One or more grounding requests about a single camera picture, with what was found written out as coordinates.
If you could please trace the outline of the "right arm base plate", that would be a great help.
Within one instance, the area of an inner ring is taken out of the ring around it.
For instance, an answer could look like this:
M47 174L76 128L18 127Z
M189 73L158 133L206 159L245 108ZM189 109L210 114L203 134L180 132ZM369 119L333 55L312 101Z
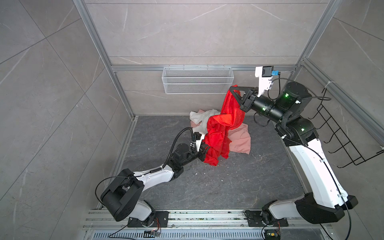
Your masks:
M288 227L287 219L275 219L268 211L252 211L245 210L244 215L248 221L249 227L264 227L264 226L273 226L273 227Z

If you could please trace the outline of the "white cloth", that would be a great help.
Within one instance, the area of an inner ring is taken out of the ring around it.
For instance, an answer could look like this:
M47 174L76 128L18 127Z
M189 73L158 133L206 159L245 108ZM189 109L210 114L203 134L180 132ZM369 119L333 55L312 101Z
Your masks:
M215 109L209 111L199 110L198 112L190 112L189 117L193 131L199 132L202 135L207 134L207 123L209 118L219 114L220 112Z

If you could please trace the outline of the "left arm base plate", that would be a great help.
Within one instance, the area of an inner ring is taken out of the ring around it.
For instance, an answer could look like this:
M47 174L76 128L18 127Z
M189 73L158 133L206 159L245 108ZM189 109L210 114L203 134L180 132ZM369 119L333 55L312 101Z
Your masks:
M128 228L166 228L169 221L168 211L155 211L151 213L147 219L140 221L135 218L130 218L128 222Z

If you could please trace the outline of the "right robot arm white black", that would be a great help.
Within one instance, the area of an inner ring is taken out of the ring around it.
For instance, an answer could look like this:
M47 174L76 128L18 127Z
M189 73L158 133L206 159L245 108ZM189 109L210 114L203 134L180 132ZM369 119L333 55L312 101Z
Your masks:
M335 223L358 204L357 198L349 195L337 180L314 125L301 116L315 94L297 82L287 83L275 100L260 95L258 88L229 90L242 111L253 110L276 124L276 132L298 160L311 187L301 198L266 204L261 213L266 225L284 218L303 218L311 224Z

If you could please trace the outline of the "red cloth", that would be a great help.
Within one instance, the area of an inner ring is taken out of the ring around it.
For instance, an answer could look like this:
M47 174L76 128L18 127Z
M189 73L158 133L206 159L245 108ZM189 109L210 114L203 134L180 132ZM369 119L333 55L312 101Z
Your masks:
M209 117L204 142L210 148L206 153L204 162L211 166L217 166L219 157L227 159L230 153L228 135L230 130L238 128L244 121L245 112L240 109L234 95L228 91L219 115Z

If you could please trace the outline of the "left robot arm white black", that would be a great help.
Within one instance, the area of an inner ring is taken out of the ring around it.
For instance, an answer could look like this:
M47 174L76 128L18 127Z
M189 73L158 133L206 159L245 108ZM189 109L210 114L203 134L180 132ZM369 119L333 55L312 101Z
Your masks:
M199 147L179 144L163 166L142 172L122 170L101 194L101 203L117 222L131 218L149 226L156 210L148 202L140 201L142 192L177 179L184 172L184 166L196 159L203 162L209 148L204 143Z

